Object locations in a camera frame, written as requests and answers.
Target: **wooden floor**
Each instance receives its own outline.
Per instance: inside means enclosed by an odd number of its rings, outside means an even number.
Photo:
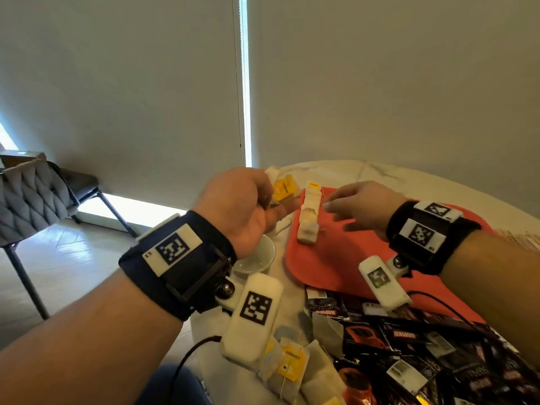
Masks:
[[[66,219],[21,242],[17,254],[49,313],[54,314],[111,275],[118,258],[134,242],[122,231]],[[0,250],[0,349],[40,322],[17,273]],[[164,363],[178,363],[192,346],[187,321]]]

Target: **white table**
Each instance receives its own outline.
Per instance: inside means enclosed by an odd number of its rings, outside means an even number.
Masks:
[[[486,219],[494,229],[540,234],[540,220],[524,211],[462,184],[418,170],[357,160],[337,160],[298,163],[284,168],[284,171],[291,173],[300,185],[314,180],[326,187],[340,187],[356,181],[375,180],[409,197],[465,207]],[[289,230],[282,231],[274,238],[277,254],[269,275],[280,279],[285,285],[274,329],[282,325],[294,327],[300,332],[299,342],[307,344],[310,341],[307,335],[310,324],[302,311],[304,287],[287,272],[283,262]],[[228,315],[219,308],[193,315],[193,341],[210,335],[222,335],[228,320]],[[203,345],[196,355],[200,373],[215,405],[282,403],[264,388],[253,373],[224,360],[217,344]]]

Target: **jeans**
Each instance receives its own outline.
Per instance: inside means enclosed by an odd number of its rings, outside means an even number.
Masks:
[[[150,377],[135,405],[211,405],[199,380],[187,367],[182,367],[174,381],[169,402],[172,377],[177,365],[162,365]]]

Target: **chair leg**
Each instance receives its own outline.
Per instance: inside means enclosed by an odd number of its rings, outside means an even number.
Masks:
[[[120,213],[118,213],[118,211],[114,208],[114,206],[112,206],[111,202],[109,202],[109,200],[104,196],[101,190],[98,190],[98,192],[96,193],[96,196],[98,196],[103,201],[105,206],[107,206],[109,210],[112,211],[112,214],[114,214],[114,217],[116,217],[118,221],[122,223],[122,226],[126,228],[127,232],[131,234],[132,237],[134,238],[139,237],[137,232],[133,230],[133,228],[124,220],[122,216],[120,216]]]
[[[76,224],[81,224],[83,221],[77,217],[76,214],[71,216],[71,220],[73,220]]]
[[[24,288],[26,288],[26,291],[30,295],[30,298],[32,299],[34,305],[37,308],[37,311],[41,315],[41,318],[46,320],[49,318],[49,313],[47,312],[47,309],[45,308],[43,301],[39,298],[39,295],[37,294],[36,289],[34,288],[32,281],[30,280],[30,277],[28,277],[28,274],[26,273],[26,270],[23,267],[23,264],[21,263],[21,260],[19,259],[19,256],[17,256],[17,253],[15,253],[15,246],[7,246],[4,247],[4,250],[6,254],[8,255],[9,261],[11,261],[11,264],[13,265],[13,268],[17,272],[19,278],[23,282]]]

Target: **gray woven chair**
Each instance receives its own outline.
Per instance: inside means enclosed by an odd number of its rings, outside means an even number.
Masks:
[[[45,160],[21,163],[0,173],[0,247],[13,264],[41,317],[49,318],[20,259],[17,245],[65,217],[79,205],[70,187]]]

